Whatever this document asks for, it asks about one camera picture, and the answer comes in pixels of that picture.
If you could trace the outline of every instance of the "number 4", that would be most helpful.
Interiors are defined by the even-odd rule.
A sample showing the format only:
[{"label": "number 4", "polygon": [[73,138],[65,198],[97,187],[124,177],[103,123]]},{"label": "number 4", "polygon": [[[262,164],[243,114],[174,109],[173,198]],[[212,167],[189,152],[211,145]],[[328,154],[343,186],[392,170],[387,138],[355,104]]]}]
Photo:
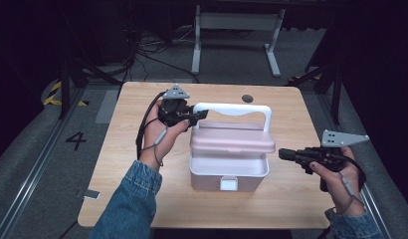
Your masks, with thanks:
[{"label": "number 4", "polygon": [[77,144],[75,145],[74,151],[78,150],[78,147],[80,146],[80,142],[86,142],[86,139],[83,139],[84,133],[79,131],[77,132],[74,136],[71,136],[70,138],[67,139],[67,142],[76,142]]}]

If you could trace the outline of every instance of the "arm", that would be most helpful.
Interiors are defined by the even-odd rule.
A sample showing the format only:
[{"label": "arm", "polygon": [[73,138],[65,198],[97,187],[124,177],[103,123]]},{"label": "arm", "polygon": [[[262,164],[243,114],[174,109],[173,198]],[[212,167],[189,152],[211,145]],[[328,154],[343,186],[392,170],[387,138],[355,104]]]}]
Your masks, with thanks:
[{"label": "arm", "polygon": [[[349,147],[344,147],[341,151],[344,156],[354,160]],[[325,211],[334,238],[383,238],[374,219],[365,211],[359,194],[358,169],[353,164],[347,162],[340,173],[332,172],[316,162],[312,162],[310,167],[326,181],[328,192],[335,205],[335,212],[332,208]],[[346,190],[343,177],[353,188],[353,196]]]},{"label": "arm", "polygon": [[152,108],[145,129],[144,148],[139,161],[135,161],[114,192],[97,222],[90,238],[144,238],[156,211],[155,195],[160,189],[160,162],[170,151],[176,138],[184,132],[189,121],[169,127],[158,145],[155,140],[166,129],[157,118],[159,102]]}]

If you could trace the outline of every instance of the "human hand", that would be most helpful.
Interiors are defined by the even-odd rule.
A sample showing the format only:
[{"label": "human hand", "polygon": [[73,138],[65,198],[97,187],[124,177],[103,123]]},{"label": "human hand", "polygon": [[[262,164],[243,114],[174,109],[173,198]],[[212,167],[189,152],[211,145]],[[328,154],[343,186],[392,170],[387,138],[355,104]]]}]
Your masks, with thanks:
[{"label": "human hand", "polygon": [[[344,156],[355,160],[350,147],[343,147],[341,149],[341,153]],[[352,196],[346,190],[339,172],[330,171],[317,162],[312,162],[309,166],[312,171],[314,171],[322,179],[325,180],[328,188],[328,193],[330,193],[331,195],[331,199],[336,207],[337,213],[346,216],[357,216],[365,212],[359,194],[358,169],[355,167],[355,165],[350,162],[346,162],[344,165],[344,169],[340,172],[341,175],[347,179],[349,185],[353,188],[354,196],[356,197],[355,200],[353,200]]]},{"label": "human hand", "polygon": [[[144,134],[144,151],[141,153],[140,161],[158,171],[163,157],[172,149],[176,138],[186,131],[189,127],[189,120],[183,120],[178,124],[167,127],[164,123],[158,120],[158,108],[161,101],[158,101],[152,107],[147,119]],[[167,130],[161,141],[155,144],[155,141],[160,135]]]}]

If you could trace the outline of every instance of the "jeans jacket sleeve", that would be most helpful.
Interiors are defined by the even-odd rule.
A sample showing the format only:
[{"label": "jeans jacket sleeve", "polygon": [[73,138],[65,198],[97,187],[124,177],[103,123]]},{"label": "jeans jacket sleeve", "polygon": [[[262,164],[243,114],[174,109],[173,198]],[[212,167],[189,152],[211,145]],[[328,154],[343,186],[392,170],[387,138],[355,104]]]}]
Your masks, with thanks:
[{"label": "jeans jacket sleeve", "polygon": [[90,238],[149,238],[161,175],[136,160],[114,192]]},{"label": "jeans jacket sleeve", "polygon": [[331,233],[336,239],[381,239],[374,219],[367,212],[360,216],[343,216],[336,214],[333,209],[325,211],[330,221]]}]

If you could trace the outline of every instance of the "storage box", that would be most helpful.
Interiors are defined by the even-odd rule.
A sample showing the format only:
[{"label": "storage box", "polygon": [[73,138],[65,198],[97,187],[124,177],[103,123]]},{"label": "storage box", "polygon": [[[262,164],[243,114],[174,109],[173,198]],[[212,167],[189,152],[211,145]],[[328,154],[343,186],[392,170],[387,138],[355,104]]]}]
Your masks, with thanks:
[{"label": "storage box", "polygon": [[266,106],[207,104],[198,111],[227,116],[265,114],[264,126],[256,122],[201,120],[191,132],[191,184],[197,190],[254,191],[269,173],[266,153],[276,151],[270,135],[272,111]]}]

